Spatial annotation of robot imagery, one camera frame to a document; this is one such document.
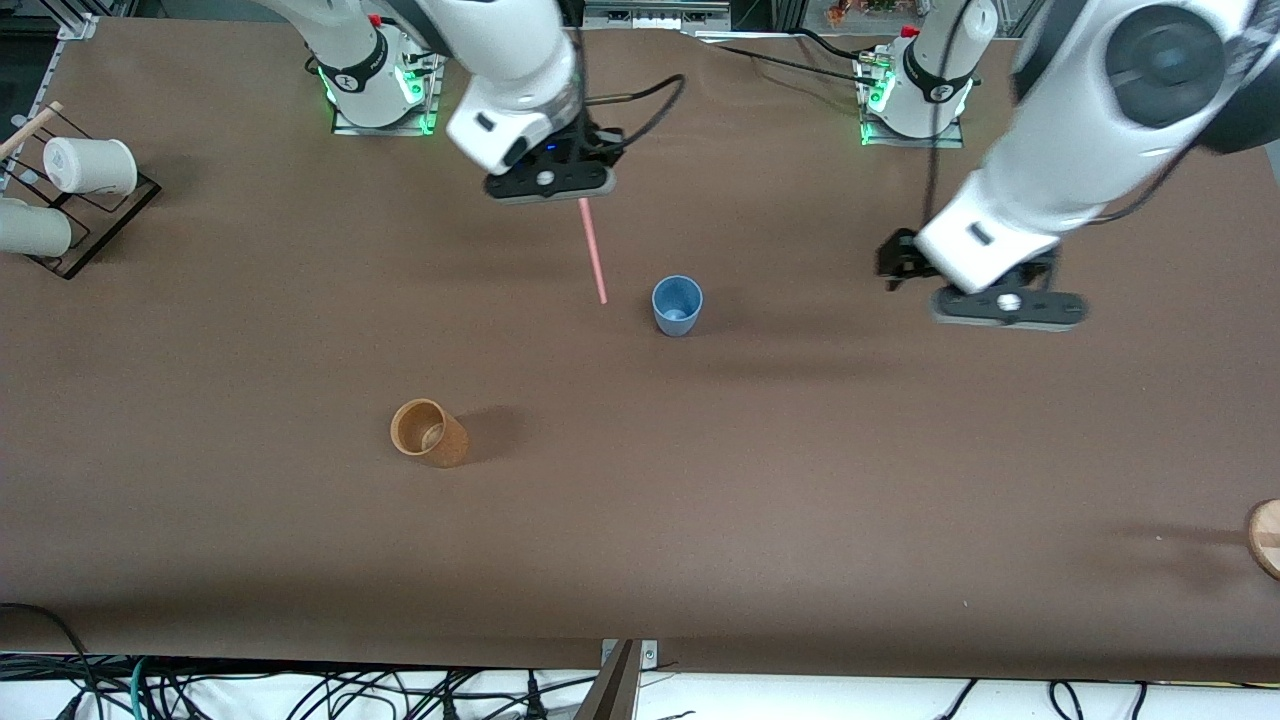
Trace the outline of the blue cup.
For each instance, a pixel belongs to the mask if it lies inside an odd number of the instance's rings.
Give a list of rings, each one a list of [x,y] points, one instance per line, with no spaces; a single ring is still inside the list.
[[[700,284],[686,275],[668,275],[652,291],[654,322],[667,337],[686,336],[695,327],[703,304]]]

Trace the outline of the metal table bracket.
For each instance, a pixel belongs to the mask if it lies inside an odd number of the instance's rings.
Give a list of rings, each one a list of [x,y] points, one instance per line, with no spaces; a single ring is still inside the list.
[[[654,639],[605,639],[602,642],[600,679],[627,688],[639,684],[644,671],[657,669],[659,646]]]

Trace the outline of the dark table leg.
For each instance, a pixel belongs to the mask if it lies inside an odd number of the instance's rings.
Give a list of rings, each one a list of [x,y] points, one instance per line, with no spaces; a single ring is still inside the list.
[[[635,720],[645,659],[644,641],[616,641],[573,720]]]

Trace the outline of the round wooden disc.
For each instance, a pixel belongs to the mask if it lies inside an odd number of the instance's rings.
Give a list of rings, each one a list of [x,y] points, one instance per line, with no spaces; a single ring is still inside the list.
[[[1258,568],[1280,582],[1280,498],[1265,500],[1249,511],[1245,539]]]

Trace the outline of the brown table cover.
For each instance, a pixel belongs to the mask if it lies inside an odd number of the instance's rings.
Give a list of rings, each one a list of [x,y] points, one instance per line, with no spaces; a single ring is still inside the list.
[[[337,137],[289,27],[110,20],[49,90],[163,186],[73,281],[0,258],[0,601],[99,653],[1280,682],[1280,184],[1196,154],[1074,234],[1065,333],[940,325],[876,247],[925,155],[833,79],[669,31],[593,201],[503,206],[445,137]],[[698,282],[684,337],[652,291]],[[390,439],[429,398],[470,436]]]

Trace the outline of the white cup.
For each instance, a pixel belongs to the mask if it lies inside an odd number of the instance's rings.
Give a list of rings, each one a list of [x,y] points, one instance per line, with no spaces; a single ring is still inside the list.
[[[138,167],[118,138],[55,137],[44,147],[45,174],[65,193],[127,196],[138,184]]]
[[[70,222],[61,211],[0,197],[0,252],[60,258],[72,240]]]

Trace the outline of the aluminium frame profile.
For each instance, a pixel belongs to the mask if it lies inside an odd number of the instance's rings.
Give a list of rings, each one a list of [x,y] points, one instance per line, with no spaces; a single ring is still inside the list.
[[[727,0],[584,0],[582,27],[717,33],[732,29],[732,13]]]

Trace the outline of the pink straw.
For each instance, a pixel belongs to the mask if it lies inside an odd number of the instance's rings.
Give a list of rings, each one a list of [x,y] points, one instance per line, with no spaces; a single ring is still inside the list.
[[[588,255],[591,265],[591,274],[596,288],[596,296],[600,305],[605,305],[609,301],[605,277],[602,266],[602,256],[596,237],[596,227],[593,217],[591,204],[589,199],[579,199],[579,213],[582,223],[582,231],[586,240]]]

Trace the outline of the orange-brown cup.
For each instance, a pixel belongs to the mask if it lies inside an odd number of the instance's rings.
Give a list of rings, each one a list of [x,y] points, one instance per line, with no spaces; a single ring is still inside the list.
[[[403,455],[435,468],[457,468],[470,448],[468,432],[429,398],[403,404],[390,421],[390,439]]]

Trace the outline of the wooden rack stick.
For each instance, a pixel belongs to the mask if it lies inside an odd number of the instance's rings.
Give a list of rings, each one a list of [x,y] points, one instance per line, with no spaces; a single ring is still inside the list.
[[[29,137],[38,129],[42,129],[51,119],[60,117],[61,109],[63,105],[60,102],[52,101],[29,118],[8,140],[0,143],[0,161],[17,152]]]

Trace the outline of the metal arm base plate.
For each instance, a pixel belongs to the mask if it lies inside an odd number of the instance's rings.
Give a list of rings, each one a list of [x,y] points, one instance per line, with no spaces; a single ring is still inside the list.
[[[908,99],[910,85],[897,81],[895,73],[878,61],[852,63],[854,74],[859,79],[872,79],[872,85],[863,85],[858,90],[858,110],[860,123],[860,140],[864,146],[888,146],[896,149],[928,149],[936,146],[941,149],[963,149],[964,135],[957,117],[954,117],[945,129],[936,137],[918,138],[901,135],[891,128],[887,120],[876,113],[876,109],[884,104]]]
[[[396,53],[394,59],[398,90],[393,96],[387,97],[384,104],[392,109],[403,105],[404,114],[384,126],[355,124],[340,111],[333,90],[326,86],[326,100],[332,109],[330,132],[333,135],[425,137],[435,132],[445,59],[435,53],[425,51],[407,37],[401,41],[401,50]]]

